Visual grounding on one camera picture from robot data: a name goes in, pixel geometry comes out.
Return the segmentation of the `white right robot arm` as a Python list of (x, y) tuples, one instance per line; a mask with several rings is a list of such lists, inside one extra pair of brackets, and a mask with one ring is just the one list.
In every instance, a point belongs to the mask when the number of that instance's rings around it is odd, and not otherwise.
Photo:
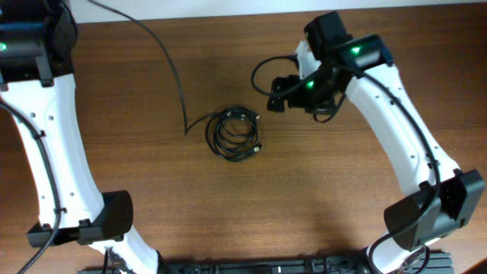
[(290, 55), (298, 73), (272, 82), (268, 110), (298, 107), (319, 123), (330, 121), (345, 100), (360, 111), (393, 166), (403, 198), (385, 209), (386, 232), (355, 271), (399, 273), (419, 263), (424, 272), (429, 247), (469, 223), (485, 181), (476, 170), (462, 171), (435, 140), (378, 35), (353, 37), (337, 12), (314, 18), (304, 33)]

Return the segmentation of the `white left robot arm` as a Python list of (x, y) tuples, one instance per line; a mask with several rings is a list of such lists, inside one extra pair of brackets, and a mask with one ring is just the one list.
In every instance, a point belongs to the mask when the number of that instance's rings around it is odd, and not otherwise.
[(129, 193), (101, 192), (92, 177), (75, 109), (77, 40), (67, 1), (1, 3), (1, 106), (20, 133), (40, 209), (27, 239), (37, 256), (76, 242), (120, 272), (162, 273), (162, 256), (134, 227)]

